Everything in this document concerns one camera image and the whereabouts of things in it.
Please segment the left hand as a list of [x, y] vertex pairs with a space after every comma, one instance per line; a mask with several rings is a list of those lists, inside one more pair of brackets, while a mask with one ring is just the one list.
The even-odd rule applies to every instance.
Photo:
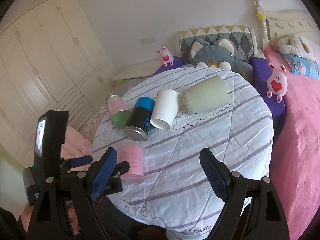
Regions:
[[[27, 203], [22, 214], [21, 214], [21, 222], [22, 222], [22, 226], [23, 226], [23, 229], [25, 230], [25, 232], [28, 232], [29, 222], [31, 219], [31, 215], [33, 213], [33, 209], [34, 209], [34, 206], [30, 206], [29, 203]], [[79, 226], [79, 222], [78, 222], [78, 219], [77, 219], [77, 216], [75, 213], [73, 203], [70, 203], [67, 206], [67, 212], [68, 212], [69, 221], [71, 223], [73, 232], [75, 235], [77, 235], [79, 233], [79, 231], [81, 230], [81, 228]]]

